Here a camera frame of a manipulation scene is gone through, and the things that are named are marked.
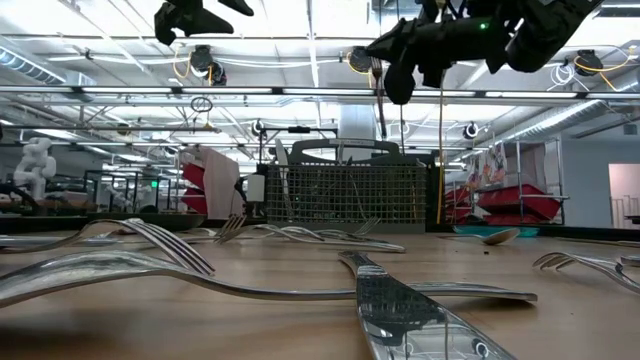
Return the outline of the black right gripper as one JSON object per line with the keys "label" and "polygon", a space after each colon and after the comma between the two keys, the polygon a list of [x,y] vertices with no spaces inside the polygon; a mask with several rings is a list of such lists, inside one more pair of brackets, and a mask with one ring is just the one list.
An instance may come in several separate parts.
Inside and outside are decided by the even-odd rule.
{"label": "black right gripper", "polygon": [[[390,63],[384,89],[396,105],[405,105],[412,97],[416,64],[423,75],[422,84],[440,88],[444,72],[457,61],[484,60],[491,73],[507,62],[506,46],[511,40],[508,17],[494,14],[443,22],[415,21],[399,21],[365,49],[368,56]],[[417,53],[412,48],[414,40]]]}

